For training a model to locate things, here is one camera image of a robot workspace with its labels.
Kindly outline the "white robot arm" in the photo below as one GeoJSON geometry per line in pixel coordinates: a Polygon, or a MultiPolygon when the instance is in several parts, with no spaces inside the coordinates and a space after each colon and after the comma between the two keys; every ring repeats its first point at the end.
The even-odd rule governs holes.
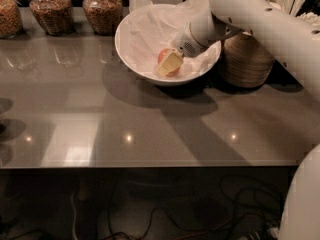
{"type": "MultiPolygon", "coordinates": [[[[157,67],[167,75],[208,47],[238,31],[250,33],[320,99],[319,28],[274,8],[266,0],[208,0],[208,7],[185,25],[173,51],[157,67]]],[[[278,240],[320,240],[320,146],[298,167],[287,194],[278,240]]]]}

